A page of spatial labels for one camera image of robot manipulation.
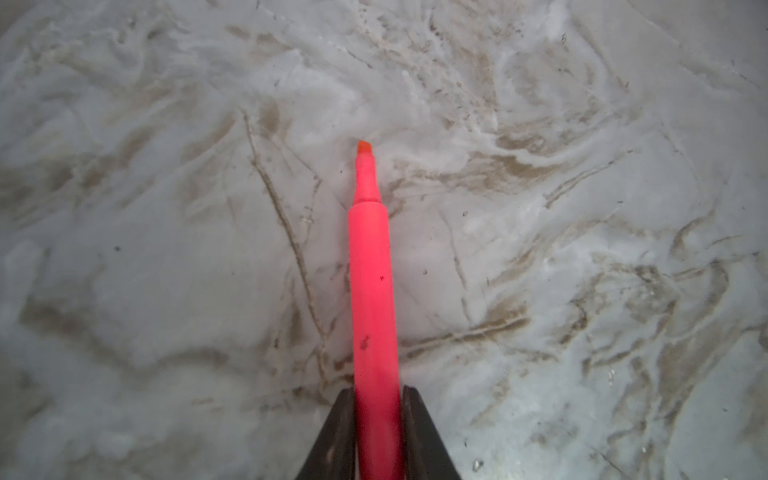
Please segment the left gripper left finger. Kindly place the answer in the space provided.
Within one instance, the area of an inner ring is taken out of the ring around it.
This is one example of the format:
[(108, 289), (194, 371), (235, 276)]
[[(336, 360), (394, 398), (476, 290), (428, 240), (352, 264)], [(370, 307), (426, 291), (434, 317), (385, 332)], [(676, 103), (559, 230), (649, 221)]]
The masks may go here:
[(339, 392), (296, 480), (354, 480), (356, 410), (353, 388)]

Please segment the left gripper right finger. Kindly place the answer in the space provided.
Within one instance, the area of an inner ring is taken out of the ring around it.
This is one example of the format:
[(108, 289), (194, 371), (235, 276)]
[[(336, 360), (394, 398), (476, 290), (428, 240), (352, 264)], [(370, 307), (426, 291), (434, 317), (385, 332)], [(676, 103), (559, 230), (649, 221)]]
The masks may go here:
[(403, 387), (401, 414), (406, 478), (460, 480), (424, 400), (415, 387)]

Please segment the red pink marker pen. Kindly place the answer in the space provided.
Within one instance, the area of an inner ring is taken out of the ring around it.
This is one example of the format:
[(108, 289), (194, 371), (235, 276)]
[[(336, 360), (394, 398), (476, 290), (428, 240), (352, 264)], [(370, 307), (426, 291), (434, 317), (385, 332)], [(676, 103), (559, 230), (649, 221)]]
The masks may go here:
[(359, 471), (403, 479), (400, 375), (389, 217), (370, 143), (360, 141), (348, 211), (350, 297)]

